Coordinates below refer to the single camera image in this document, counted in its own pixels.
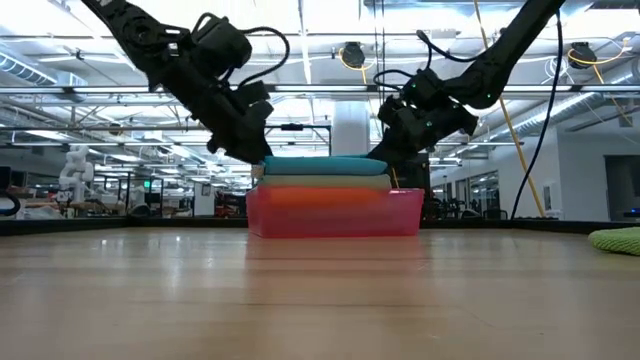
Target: table surface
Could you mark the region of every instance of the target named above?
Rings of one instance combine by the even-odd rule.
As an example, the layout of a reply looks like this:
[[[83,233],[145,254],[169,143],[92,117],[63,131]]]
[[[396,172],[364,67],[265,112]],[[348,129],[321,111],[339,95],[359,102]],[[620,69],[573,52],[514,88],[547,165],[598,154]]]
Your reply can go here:
[[[3,359],[637,359],[640,261],[585,236],[0,240]]]

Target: black chair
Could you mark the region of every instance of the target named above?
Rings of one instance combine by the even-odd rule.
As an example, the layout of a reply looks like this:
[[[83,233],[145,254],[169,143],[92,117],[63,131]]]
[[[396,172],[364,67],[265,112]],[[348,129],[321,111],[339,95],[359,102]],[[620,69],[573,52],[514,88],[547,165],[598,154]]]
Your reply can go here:
[[[502,209],[489,209],[482,213],[486,220],[509,220],[509,214]]]

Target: folded cloth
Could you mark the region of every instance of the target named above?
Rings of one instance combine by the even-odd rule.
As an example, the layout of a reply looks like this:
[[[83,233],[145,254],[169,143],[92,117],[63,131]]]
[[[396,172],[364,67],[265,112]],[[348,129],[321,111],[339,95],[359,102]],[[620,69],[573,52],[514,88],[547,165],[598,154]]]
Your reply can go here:
[[[640,227],[594,231],[589,240],[599,250],[640,256]]]
[[[274,157],[264,160],[265,175],[381,175],[387,163],[362,156]]]
[[[260,185],[391,190],[391,178],[389,175],[265,175]]]

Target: column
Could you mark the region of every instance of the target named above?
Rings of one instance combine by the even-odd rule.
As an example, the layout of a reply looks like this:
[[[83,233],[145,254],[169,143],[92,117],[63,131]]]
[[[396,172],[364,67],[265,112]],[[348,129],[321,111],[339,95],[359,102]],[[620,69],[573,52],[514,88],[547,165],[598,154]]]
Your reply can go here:
[[[335,104],[331,148],[333,156],[362,155],[370,150],[369,106],[365,101],[338,101]]]

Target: black cable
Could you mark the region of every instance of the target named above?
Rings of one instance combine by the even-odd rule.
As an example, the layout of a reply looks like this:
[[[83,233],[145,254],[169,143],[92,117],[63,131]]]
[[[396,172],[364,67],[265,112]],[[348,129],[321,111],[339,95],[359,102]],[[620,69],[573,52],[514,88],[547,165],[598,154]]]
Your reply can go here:
[[[386,40],[387,34],[384,28],[384,0],[382,0],[382,83],[386,83],[387,82],[387,40]],[[385,100],[385,98],[387,97],[386,91],[385,89],[387,88],[387,86],[382,86],[382,101]]]
[[[193,27],[193,31],[191,32],[196,33],[198,30],[200,30],[200,26],[202,26],[202,23],[205,21],[205,19],[208,18],[213,18],[215,17],[215,15],[213,15],[212,13],[204,13],[202,15],[200,15],[200,17],[198,18],[198,21],[196,22],[196,26]]]
[[[426,69],[431,67],[431,61],[433,60],[433,48],[431,46],[427,46],[427,48],[429,48],[429,60],[427,60]]]
[[[277,63],[276,65],[270,67],[267,70],[264,71],[260,71],[257,74],[251,75],[248,78],[242,80],[240,82],[240,84],[238,84],[238,87],[242,87],[243,85],[247,84],[249,81],[255,80],[259,77],[265,76],[267,74],[271,74],[272,72],[278,70],[279,68],[281,68],[284,64],[287,63],[287,60],[289,60],[289,55],[291,54],[291,45],[289,45],[289,40],[287,40],[287,37],[284,36],[283,33],[281,33],[280,31],[274,29],[274,28],[270,28],[268,26],[258,26],[252,29],[247,29],[247,30],[242,30],[243,34],[253,34],[255,32],[258,31],[267,31],[270,33],[275,34],[277,37],[279,37],[280,39],[282,39],[282,41],[284,42],[284,57],[282,58],[282,60],[280,60],[279,63]]]
[[[0,216],[13,216],[17,214],[18,211],[20,211],[20,207],[22,206],[20,204],[20,200],[18,200],[18,198],[16,198],[12,194],[8,193],[6,190],[0,190],[0,198],[3,198],[3,197],[6,197],[7,199],[11,200],[11,202],[13,203],[13,208],[0,209]]]
[[[436,46],[436,44],[432,43],[431,40],[429,40],[429,37],[427,36],[427,34],[425,34],[424,31],[422,30],[416,31],[416,35],[418,35],[418,38],[422,40],[425,44],[427,44],[427,46],[429,47],[429,65],[431,65],[431,57],[433,55],[433,52],[432,52],[433,50],[435,50],[435,52],[437,52],[438,54],[444,56],[446,59],[449,59],[455,62],[466,63],[466,62],[473,62],[478,60],[478,56],[474,56],[470,58],[459,58],[451,55],[450,53],[440,49],[438,46]]]
[[[551,88],[551,96],[549,97],[549,108],[547,109],[547,117],[544,120],[544,124],[542,125],[542,131],[540,132],[540,139],[538,139],[538,145],[536,146],[536,150],[533,153],[533,158],[531,159],[531,163],[527,168],[527,172],[522,179],[522,183],[520,183],[520,188],[518,189],[518,195],[516,196],[516,201],[513,204],[513,210],[511,211],[511,220],[515,219],[516,212],[518,211],[518,205],[520,204],[520,197],[522,196],[522,191],[524,190],[527,181],[529,180],[529,176],[531,175],[531,171],[533,170],[533,166],[538,159],[538,155],[540,154],[540,149],[542,148],[542,142],[544,141],[544,135],[547,132],[547,127],[549,126],[549,121],[551,120],[551,111],[553,110],[553,103],[556,100],[556,90],[558,87],[558,82],[560,81],[560,72],[562,71],[562,56],[564,55],[564,41],[562,38],[562,22],[560,21],[560,10],[556,12],[556,18],[558,19],[558,63],[556,64],[556,73],[553,77],[553,87]]]
[[[404,75],[406,77],[413,77],[413,75],[409,74],[408,72],[402,71],[402,70],[397,70],[397,69],[390,69],[390,70],[381,71],[381,72],[377,73],[373,77],[373,83],[374,84],[376,84],[378,86],[381,86],[381,87],[388,87],[388,88],[394,89],[394,90],[396,90],[398,92],[402,92],[402,88],[401,87],[396,86],[396,85],[386,84],[386,83],[384,83],[384,81],[382,81],[382,82],[378,81],[378,78],[380,76],[384,76],[386,74],[400,74],[400,75]]]

